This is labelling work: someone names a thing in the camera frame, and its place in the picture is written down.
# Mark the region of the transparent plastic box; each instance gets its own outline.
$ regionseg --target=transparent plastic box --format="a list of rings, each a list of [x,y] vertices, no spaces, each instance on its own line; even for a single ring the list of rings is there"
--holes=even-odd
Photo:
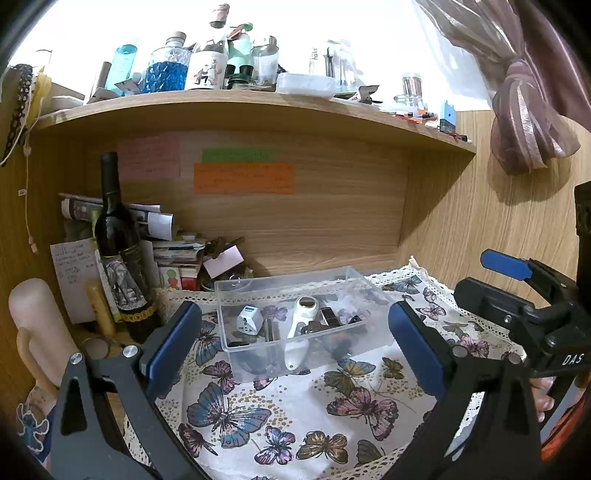
[[[215,289],[222,348],[238,383],[297,374],[392,342],[388,329],[391,300],[352,267],[218,281]],[[340,326],[307,334],[297,329],[293,338],[287,338],[301,297],[317,301],[315,320],[325,325],[320,309],[329,307]],[[256,307],[264,320],[270,319],[278,339],[267,342],[264,327],[258,335],[239,331],[236,319],[246,306]],[[299,310],[296,316],[301,319]],[[231,346],[235,342],[241,345]],[[297,364],[291,361],[294,355]]]

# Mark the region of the dark wine bottle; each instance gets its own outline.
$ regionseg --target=dark wine bottle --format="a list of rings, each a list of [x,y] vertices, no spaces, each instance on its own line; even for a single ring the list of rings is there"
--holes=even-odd
[[[100,156],[103,208],[95,225],[96,243],[111,292],[131,338],[144,343],[160,317],[144,275],[139,235],[121,202],[116,152]]]

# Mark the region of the wine bottle label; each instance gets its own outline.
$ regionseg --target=wine bottle label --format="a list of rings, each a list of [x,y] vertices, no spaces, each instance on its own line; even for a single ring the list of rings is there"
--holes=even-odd
[[[144,277],[139,244],[101,260],[122,320],[141,322],[151,317],[156,309]]]

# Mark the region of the pink curtain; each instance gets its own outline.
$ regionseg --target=pink curtain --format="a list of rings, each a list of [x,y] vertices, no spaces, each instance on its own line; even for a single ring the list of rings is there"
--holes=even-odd
[[[416,0],[449,41],[471,52],[496,114],[491,149],[509,174],[574,154],[560,115],[591,127],[591,84],[545,16],[523,0]]]

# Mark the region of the screw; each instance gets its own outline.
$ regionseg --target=screw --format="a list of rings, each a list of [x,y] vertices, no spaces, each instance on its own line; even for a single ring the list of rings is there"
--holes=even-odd
[[[138,353],[138,348],[135,345],[128,345],[123,349],[123,356],[131,358]]]
[[[519,365],[521,363],[521,357],[515,352],[511,352],[509,355],[507,355],[507,358],[513,365]]]
[[[452,353],[453,356],[456,356],[458,358],[464,358],[465,356],[468,356],[468,350],[466,349],[466,347],[462,346],[462,345],[456,345],[452,348]]]
[[[70,363],[76,365],[82,362],[82,354],[80,352],[73,353],[70,357]]]

